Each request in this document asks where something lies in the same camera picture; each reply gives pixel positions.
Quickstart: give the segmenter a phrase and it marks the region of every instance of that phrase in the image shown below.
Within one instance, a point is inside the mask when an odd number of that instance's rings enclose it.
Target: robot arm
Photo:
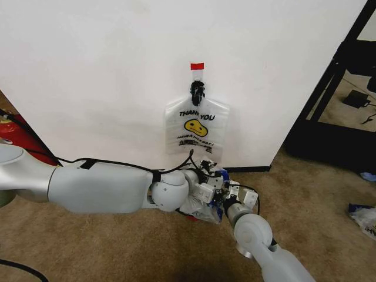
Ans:
[[[237,250],[254,257],[265,282],[314,282],[311,274],[289,251],[274,240],[268,222],[236,201],[229,201],[226,214],[234,228]]]
[[[10,202],[18,194],[34,202],[54,202],[75,213],[131,213],[141,208],[171,212],[189,195],[202,203],[229,198],[223,206],[234,228],[237,249],[255,258],[264,281],[314,281],[294,255],[272,243],[268,222],[251,213],[248,206],[254,195],[243,193],[241,203],[234,200],[235,195],[231,197],[228,187],[222,189],[223,182],[229,181],[227,172],[202,181],[200,173],[193,170],[176,170],[153,181],[150,171],[101,162],[87,166],[84,162],[54,167],[23,148],[0,144],[0,200],[7,196]]]
[[[52,202],[75,213],[131,213],[141,208],[171,212],[188,196],[188,182],[181,171],[162,174],[85,161],[66,167],[42,163],[26,150],[0,144],[0,190],[33,202]]]

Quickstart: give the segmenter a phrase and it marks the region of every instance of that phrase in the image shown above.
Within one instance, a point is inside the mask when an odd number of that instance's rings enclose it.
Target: carpet floor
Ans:
[[[348,203],[373,205],[376,186],[353,172],[280,150],[268,173],[233,173],[256,188],[261,215],[281,247],[317,281],[374,281],[373,241],[348,217]],[[235,249],[231,227],[177,213],[78,215],[17,197],[0,209],[0,258],[31,266],[50,281],[262,281]],[[1,281],[37,281],[0,266]]]

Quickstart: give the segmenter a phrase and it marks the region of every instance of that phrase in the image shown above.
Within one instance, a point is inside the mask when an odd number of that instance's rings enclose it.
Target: smiley face print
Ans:
[[[207,128],[203,126],[197,119],[188,120],[184,124],[184,128],[200,137],[204,137],[207,135]]]

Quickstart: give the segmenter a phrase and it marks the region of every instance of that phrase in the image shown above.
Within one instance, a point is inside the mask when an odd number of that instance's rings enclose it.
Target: plastic bag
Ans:
[[[202,79],[200,71],[202,72],[202,69],[194,70],[194,79]],[[230,108],[227,105],[206,99],[204,94],[200,97],[197,106],[193,104],[192,96],[167,105],[165,111],[167,153],[188,152],[194,149],[195,152],[219,162],[229,114]]]
[[[219,224],[221,217],[218,214],[218,209],[192,197],[188,196],[179,208],[181,212],[191,214],[197,219]]]
[[[363,233],[376,240],[376,208],[357,209],[350,213],[350,216],[358,223]]]

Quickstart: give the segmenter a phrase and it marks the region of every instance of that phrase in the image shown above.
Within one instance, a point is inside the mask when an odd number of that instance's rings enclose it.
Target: electrical wire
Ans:
[[[35,270],[29,266],[25,266],[21,263],[15,263],[14,261],[9,261],[9,260],[2,260],[0,258],[0,264],[4,266],[10,266],[14,268],[21,269],[25,272],[30,273],[31,275],[35,276],[36,278],[40,279],[41,282],[48,282],[47,277],[45,277],[42,273],[40,273],[38,270]]]
[[[367,122],[371,122],[371,121],[373,121],[373,119],[371,118],[371,117],[373,117],[373,116],[376,116],[376,113],[374,113],[373,115],[370,115],[369,117],[367,117],[367,119],[366,119],[365,121],[363,121],[361,124],[363,125],[363,124],[365,124],[365,123],[367,123]]]
[[[174,172],[175,170],[178,170],[180,169],[181,167],[183,166],[186,166],[188,161],[192,158],[192,155],[193,155],[193,149],[189,152],[189,157],[183,162],[181,163],[180,165],[178,165],[177,167],[174,167],[173,169],[170,169],[170,170],[164,170],[164,171],[160,171],[160,170],[156,170],[156,169],[149,169],[147,167],[143,167],[143,166],[138,166],[136,164],[131,164],[131,163],[123,163],[123,162],[115,162],[115,161],[112,161],[112,160],[101,160],[101,159],[93,159],[93,158],[89,158],[89,157],[81,157],[80,159],[76,159],[76,160],[66,160],[66,159],[63,159],[61,157],[56,157],[58,160],[61,160],[63,162],[66,162],[66,163],[76,163],[76,162],[80,162],[80,161],[86,161],[86,162],[98,162],[98,163],[110,163],[110,164],[119,164],[121,166],[129,166],[129,167],[134,167],[136,169],[142,169],[142,170],[145,170],[147,172],[151,172],[151,173],[156,173],[156,172],[159,172],[160,174],[166,174],[166,173],[170,173],[170,172]]]
[[[217,176],[213,176],[213,175],[210,175],[210,174],[207,174],[205,172],[203,172],[193,161],[192,159],[192,155],[189,156],[189,159],[190,161],[192,162],[193,166],[199,171],[199,173],[201,173],[203,176],[206,176],[206,177],[212,177],[212,178],[216,178]]]
[[[192,149],[191,151],[189,151],[189,156],[188,158],[183,162],[181,163],[180,165],[178,165],[177,167],[173,168],[173,169],[170,169],[170,170],[164,170],[162,172],[160,172],[161,174],[166,174],[166,173],[170,173],[170,172],[174,172],[175,170],[178,170],[180,168],[182,168],[183,166],[186,166],[188,161],[192,159],[192,156],[193,156],[193,152],[194,150]]]
[[[258,194],[258,196],[257,196],[257,214],[260,215],[260,194],[258,193],[258,191],[256,191],[256,189],[254,189],[250,186],[247,186],[247,185],[242,185],[242,184],[230,184],[230,186],[248,188],[248,189],[251,189],[252,191],[256,192]]]
[[[47,155],[46,153],[44,152],[40,152],[40,151],[36,151],[36,150],[31,150],[31,149],[26,149],[24,148],[26,151],[28,151],[29,153],[34,153],[34,154],[40,154],[40,155],[44,155],[46,157],[51,157],[50,155]]]

